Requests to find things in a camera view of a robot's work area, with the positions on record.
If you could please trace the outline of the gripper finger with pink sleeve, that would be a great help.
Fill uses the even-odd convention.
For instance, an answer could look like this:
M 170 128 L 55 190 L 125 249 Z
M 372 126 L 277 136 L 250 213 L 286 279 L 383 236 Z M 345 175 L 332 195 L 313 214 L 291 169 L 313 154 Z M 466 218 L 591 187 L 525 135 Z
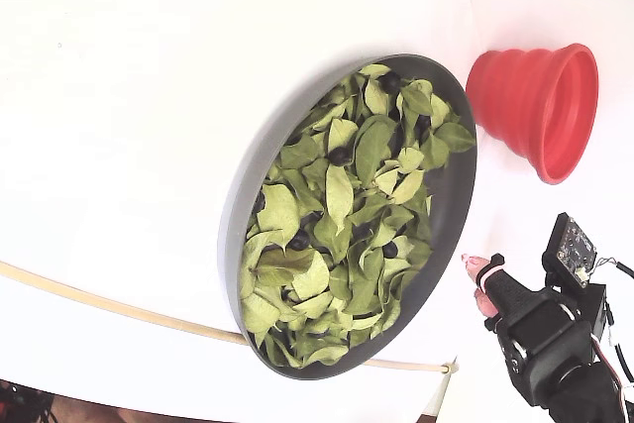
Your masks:
M 528 301 L 531 291 L 506 272 L 502 254 L 489 259 L 463 254 L 462 262 L 476 289 L 486 294 L 501 316 L 512 314 Z
M 490 299 L 479 288 L 474 293 L 477 309 L 485 318 L 492 318 L 498 314 L 498 311 Z

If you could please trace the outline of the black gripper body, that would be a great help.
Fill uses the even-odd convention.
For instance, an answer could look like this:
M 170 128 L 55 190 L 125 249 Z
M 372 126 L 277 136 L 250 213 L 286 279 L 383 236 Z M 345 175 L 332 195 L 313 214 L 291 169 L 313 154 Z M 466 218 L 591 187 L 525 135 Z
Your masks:
M 508 324 L 500 314 L 487 320 L 498 338 L 511 373 L 524 373 L 544 361 L 547 371 L 588 364 L 592 357 L 589 324 L 567 303 L 542 299 Z

